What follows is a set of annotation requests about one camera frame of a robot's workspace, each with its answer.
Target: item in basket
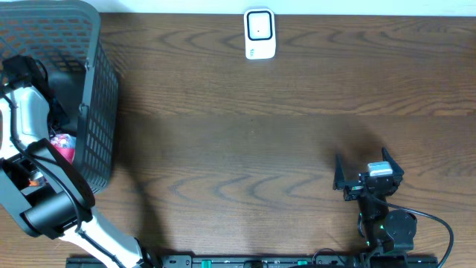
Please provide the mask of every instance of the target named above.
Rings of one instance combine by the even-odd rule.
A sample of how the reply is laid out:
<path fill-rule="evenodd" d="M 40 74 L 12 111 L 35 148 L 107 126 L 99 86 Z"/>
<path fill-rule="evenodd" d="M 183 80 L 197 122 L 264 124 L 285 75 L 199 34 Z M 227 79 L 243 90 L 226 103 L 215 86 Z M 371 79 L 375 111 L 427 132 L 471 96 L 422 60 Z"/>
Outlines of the item in basket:
<path fill-rule="evenodd" d="M 69 134 L 56 134 L 50 143 L 65 157 L 70 164 L 74 159 L 74 148 L 76 147 L 76 137 Z"/>

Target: white rectangular object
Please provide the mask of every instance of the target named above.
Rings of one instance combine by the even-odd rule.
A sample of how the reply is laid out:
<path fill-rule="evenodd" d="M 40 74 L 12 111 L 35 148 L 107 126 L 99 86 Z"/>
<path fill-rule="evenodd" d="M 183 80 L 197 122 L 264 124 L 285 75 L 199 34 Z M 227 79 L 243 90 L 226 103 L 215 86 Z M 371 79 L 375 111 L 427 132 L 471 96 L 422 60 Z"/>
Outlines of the white rectangular object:
<path fill-rule="evenodd" d="M 274 13 L 267 9 L 246 11 L 245 56 L 250 60 L 269 59 L 276 54 L 276 31 Z"/>

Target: gray plastic basket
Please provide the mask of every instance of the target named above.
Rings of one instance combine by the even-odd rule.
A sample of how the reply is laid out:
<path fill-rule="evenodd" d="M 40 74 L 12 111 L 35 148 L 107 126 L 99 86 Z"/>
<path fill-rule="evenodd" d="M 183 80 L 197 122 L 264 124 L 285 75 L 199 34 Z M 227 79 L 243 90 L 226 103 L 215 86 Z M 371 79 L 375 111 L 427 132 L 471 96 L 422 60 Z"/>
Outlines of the gray plastic basket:
<path fill-rule="evenodd" d="M 0 61 L 30 55 L 48 70 L 76 133 L 73 166 L 94 193 L 111 176 L 118 79 L 99 40 L 100 17 L 81 1 L 0 3 Z M 0 66 L 0 81 L 7 82 Z"/>

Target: wooden tabletop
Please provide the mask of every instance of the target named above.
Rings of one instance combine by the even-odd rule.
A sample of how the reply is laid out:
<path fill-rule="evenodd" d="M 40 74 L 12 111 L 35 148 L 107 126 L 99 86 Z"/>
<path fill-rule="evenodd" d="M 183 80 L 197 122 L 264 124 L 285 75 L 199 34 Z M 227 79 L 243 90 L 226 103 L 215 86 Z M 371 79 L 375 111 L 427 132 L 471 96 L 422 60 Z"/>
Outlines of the wooden tabletop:
<path fill-rule="evenodd" d="M 448 221 L 447 267 L 476 262 L 476 19 L 276 16 L 276 56 L 250 61 L 242 16 L 101 16 L 120 98 L 97 207 L 126 233 L 197 255 L 363 249 L 334 155 L 352 176 L 384 145 L 405 170 L 388 201 Z M 447 245 L 418 218 L 413 253 Z M 0 209 L 0 267 L 81 254 Z"/>

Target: wood grain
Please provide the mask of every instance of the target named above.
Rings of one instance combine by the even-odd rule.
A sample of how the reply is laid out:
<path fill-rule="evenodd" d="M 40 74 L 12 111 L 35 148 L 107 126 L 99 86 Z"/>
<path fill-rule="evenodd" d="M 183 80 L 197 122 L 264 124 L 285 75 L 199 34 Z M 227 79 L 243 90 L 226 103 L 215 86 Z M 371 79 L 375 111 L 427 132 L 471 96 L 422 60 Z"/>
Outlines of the wood grain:
<path fill-rule="evenodd" d="M 357 204 L 332 191 L 386 146 L 389 200 L 447 220 L 446 267 L 476 261 L 476 19 L 277 16 L 277 55 L 244 57 L 241 16 L 102 14 L 120 77 L 112 183 L 98 208 L 160 252 L 362 249 Z M 81 249 L 23 234 L 0 209 L 0 267 L 61 267 Z M 448 234 L 419 218 L 417 254 Z"/>

